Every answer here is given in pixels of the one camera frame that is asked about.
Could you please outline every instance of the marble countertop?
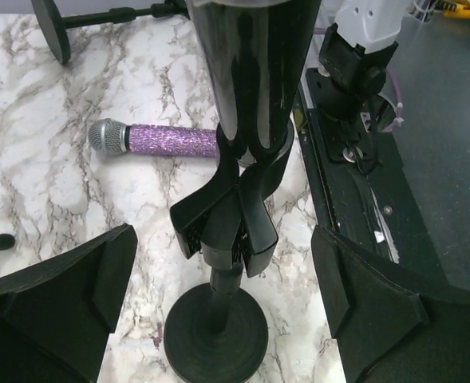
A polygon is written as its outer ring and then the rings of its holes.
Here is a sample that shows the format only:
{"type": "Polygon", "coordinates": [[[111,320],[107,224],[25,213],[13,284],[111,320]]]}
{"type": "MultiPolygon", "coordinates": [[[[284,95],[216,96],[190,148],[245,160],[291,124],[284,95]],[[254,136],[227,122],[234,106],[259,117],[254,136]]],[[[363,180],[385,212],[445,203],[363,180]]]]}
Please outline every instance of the marble countertop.
{"type": "MultiPolygon", "coordinates": [[[[73,56],[63,68],[34,17],[0,15],[0,233],[18,239],[0,254],[0,277],[132,224],[138,252],[99,382],[178,382],[161,344],[163,324],[176,299],[210,271],[200,256],[181,255],[168,210],[210,179],[215,161],[101,159],[86,133],[106,117],[215,128],[192,24],[143,18],[69,37],[73,56]]],[[[344,382],[310,254],[315,217],[298,142],[270,206],[277,251],[263,274],[242,282],[270,327],[250,382],[344,382]]]]}

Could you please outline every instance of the cable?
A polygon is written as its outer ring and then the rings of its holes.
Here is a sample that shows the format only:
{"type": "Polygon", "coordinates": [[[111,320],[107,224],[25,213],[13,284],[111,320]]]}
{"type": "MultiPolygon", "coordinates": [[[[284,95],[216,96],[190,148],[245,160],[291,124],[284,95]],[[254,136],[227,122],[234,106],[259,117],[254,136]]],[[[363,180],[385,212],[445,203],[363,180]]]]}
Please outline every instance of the cable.
{"type": "Polygon", "coordinates": [[[393,83],[394,94],[396,95],[396,109],[394,110],[394,112],[396,113],[396,118],[393,122],[390,123],[390,125],[381,130],[384,133],[389,133],[392,132],[398,126],[401,126],[401,124],[403,124],[403,98],[401,96],[401,88],[399,83],[397,82],[397,78],[394,74],[394,71],[392,71],[390,68],[387,68],[385,71],[387,72],[387,76],[389,76],[389,79],[393,83]]]}
{"type": "Polygon", "coordinates": [[[327,33],[327,28],[314,28],[314,34],[323,35],[327,33]]]}

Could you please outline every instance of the yellow object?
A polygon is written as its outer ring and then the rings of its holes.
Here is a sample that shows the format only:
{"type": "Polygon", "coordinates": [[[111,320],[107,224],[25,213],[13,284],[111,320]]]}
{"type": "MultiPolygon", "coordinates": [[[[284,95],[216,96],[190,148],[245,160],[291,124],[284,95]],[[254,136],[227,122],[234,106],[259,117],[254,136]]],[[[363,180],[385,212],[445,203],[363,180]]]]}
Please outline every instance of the yellow object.
{"type": "Polygon", "coordinates": [[[446,18],[470,18],[470,3],[465,0],[439,1],[436,8],[443,10],[446,18]]]}

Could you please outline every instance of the black microphone stand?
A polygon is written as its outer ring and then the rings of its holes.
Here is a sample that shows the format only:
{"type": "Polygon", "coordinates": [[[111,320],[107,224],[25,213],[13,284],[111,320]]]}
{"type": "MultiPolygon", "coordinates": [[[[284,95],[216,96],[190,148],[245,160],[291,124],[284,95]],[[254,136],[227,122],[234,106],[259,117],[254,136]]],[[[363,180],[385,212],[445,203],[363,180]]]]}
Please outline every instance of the black microphone stand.
{"type": "Polygon", "coordinates": [[[164,347],[171,367],[190,383],[241,383],[261,365],[268,325],[259,304],[240,289],[270,264],[277,231],[263,201],[282,181],[294,138],[291,122],[281,150],[239,175],[222,128],[219,166],[204,187],[171,207],[172,224],[189,259],[202,251],[209,284],[185,293],[171,308],[164,347]]]}
{"type": "Polygon", "coordinates": [[[139,16],[153,16],[164,18],[175,14],[181,14],[188,18],[185,0],[165,0],[162,4],[153,4],[144,10],[133,8],[113,8],[109,12],[99,14],[86,14],[63,18],[53,0],[32,0],[34,14],[38,19],[41,31],[49,44],[52,54],[62,65],[68,63],[71,58],[71,49],[66,30],[80,28],[82,26],[96,26],[98,24],[120,24],[132,22],[139,16]]]}

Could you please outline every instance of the black mount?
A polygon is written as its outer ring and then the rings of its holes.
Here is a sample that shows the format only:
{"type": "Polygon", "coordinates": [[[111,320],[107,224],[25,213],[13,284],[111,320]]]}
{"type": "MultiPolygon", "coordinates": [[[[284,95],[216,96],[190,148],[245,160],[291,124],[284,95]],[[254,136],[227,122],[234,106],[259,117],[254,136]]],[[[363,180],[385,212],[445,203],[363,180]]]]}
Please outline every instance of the black mount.
{"type": "Polygon", "coordinates": [[[350,46],[338,34],[337,24],[330,26],[319,57],[330,74],[320,92],[318,105],[322,112],[335,120],[357,119],[365,101],[384,87],[385,68],[396,49],[394,42],[383,50],[365,54],[364,48],[350,46]]]}
{"type": "Polygon", "coordinates": [[[171,367],[189,383],[242,383],[267,351],[268,328],[258,303],[240,281],[269,265],[278,234],[264,200],[282,181],[294,128],[288,124],[282,149],[239,175],[222,128],[217,128],[219,166],[210,182],[171,207],[182,252],[203,251],[212,267],[210,286],[183,295],[171,308],[164,330],[171,367]]]}
{"type": "Polygon", "coordinates": [[[32,0],[32,3],[45,40],[56,60],[62,65],[65,65],[71,57],[66,30],[109,22],[113,24],[132,22],[139,16],[164,18],[181,14],[188,18],[187,5],[184,0],[165,0],[163,4],[153,4],[150,8],[144,10],[134,10],[128,7],[113,8],[109,12],[100,14],[86,14],[67,18],[61,16],[53,0],[32,0]]]}

